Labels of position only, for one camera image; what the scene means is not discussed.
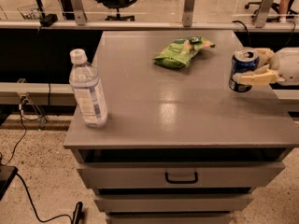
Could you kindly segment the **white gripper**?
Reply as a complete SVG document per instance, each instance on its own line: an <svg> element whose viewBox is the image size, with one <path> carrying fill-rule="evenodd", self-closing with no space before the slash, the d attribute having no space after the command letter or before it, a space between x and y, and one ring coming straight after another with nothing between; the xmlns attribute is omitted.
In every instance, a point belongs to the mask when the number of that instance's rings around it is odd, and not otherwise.
<svg viewBox="0 0 299 224"><path fill-rule="evenodd" d="M299 48L284 48L276 53L269 48L254 48L259 55L258 69L235 73L233 81L241 85L299 85Z"/></svg>

